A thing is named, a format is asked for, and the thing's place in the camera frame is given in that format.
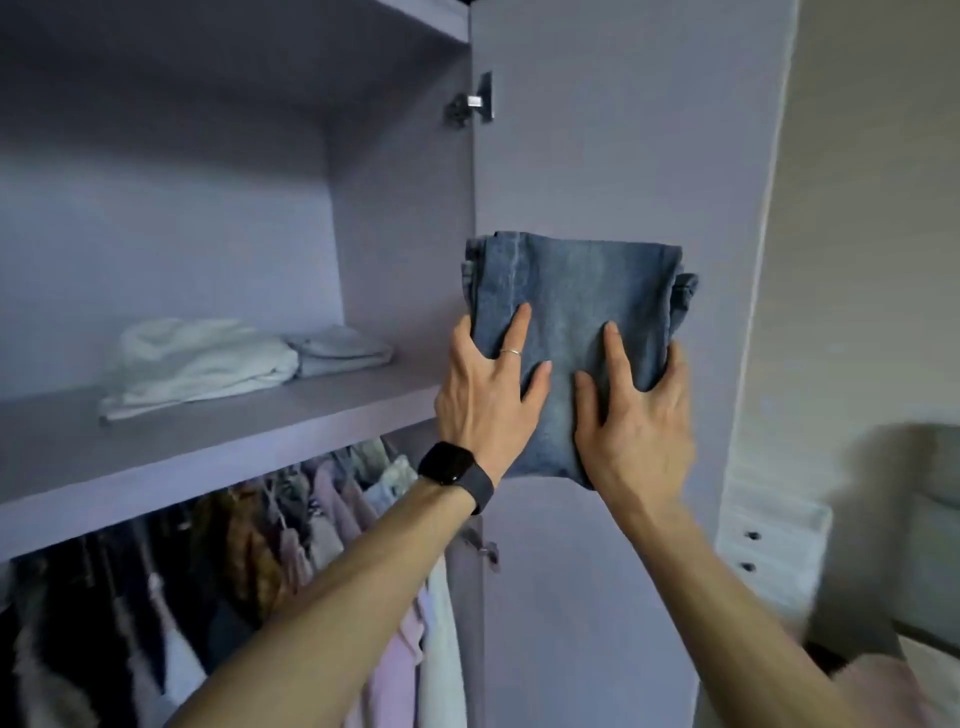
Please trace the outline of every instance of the wardrobe door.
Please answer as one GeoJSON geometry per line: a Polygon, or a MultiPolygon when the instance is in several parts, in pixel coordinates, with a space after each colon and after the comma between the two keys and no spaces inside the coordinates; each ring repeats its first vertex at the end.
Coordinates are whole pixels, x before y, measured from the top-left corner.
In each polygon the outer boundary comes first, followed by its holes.
{"type": "MultiPolygon", "coordinates": [[[[478,233],[676,243],[701,275],[680,337],[712,537],[795,27],[794,0],[477,0],[478,233]]],[[[507,481],[486,516],[489,728],[690,725],[696,675],[595,493],[507,481]]]]}

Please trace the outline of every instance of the white folded clothing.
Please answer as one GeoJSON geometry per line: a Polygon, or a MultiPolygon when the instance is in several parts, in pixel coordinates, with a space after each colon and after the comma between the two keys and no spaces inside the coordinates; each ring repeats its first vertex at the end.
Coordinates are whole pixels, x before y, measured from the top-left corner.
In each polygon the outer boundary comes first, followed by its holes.
{"type": "Polygon", "coordinates": [[[394,350],[350,327],[331,326],[306,336],[286,336],[300,355],[297,376],[334,375],[389,364],[394,350]]]}
{"type": "Polygon", "coordinates": [[[235,319],[156,319],[120,335],[100,415],[128,417],[195,400],[276,387],[297,373],[297,353],[235,319]]]}

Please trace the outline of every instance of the jeans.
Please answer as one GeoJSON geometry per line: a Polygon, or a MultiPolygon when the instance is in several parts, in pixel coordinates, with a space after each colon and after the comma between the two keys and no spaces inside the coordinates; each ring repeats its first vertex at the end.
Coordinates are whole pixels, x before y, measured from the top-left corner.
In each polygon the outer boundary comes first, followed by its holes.
{"type": "Polygon", "coordinates": [[[533,306],[521,362],[523,390],[535,367],[553,362],[551,391],[540,424],[508,475],[568,477],[592,489],[573,444],[573,373],[593,375],[606,417],[610,383],[601,337],[614,321],[633,369],[634,385],[650,390],[663,374],[670,337],[697,289],[685,274],[683,250],[656,243],[556,240],[529,232],[498,232],[467,243],[464,295],[473,341],[499,356],[517,307],[533,306]]]}

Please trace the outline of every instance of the folded clothing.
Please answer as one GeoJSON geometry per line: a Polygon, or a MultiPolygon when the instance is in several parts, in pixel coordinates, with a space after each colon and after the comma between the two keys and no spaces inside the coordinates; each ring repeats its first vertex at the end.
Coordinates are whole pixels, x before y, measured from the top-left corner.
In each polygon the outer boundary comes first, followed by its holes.
{"type": "Polygon", "coordinates": [[[470,240],[463,264],[473,341],[499,356],[503,335],[521,303],[533,306],[522,356],[522,384],[544,360],[553,362],[550,396],[537,431],[509,475],[555,475],[592,488],[573,445],[573,373],[590,372],[606,416],[610,383],[601,331],[614,321],[623,335],[634,385],[660,379],[670,337],[697,288],[685,274],[683,250],[656,243],[556,240],[529,232],[498,232],[470,240]]]}
{"type": "Polygon", "coordinates": [[[276,387],[298,356],[278,337],[234,319],[156,319],[120,336],[100,414],[123,420],[171,404],[276,387]]]}
{"type": "Polygon", "coordinates": [[[332,326],[320,333],[287,336],[300,355],[297,376],[334,375],[389,364],[394,350],[350,327],[332,326]]]}

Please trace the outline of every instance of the smartwatch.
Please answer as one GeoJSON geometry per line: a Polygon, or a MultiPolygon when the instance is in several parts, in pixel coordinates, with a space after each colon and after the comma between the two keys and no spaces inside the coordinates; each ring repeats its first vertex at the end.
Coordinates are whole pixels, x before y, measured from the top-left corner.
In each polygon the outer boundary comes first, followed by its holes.
{"type": "Polygon", "coordinates": [[[473,459],[473,453],[451,443],[439,442],[420,461],[417,472],[438,485],[459,485],[467,491],[477,507],[476,516],[493,496],[493,482],[473,459]]]}

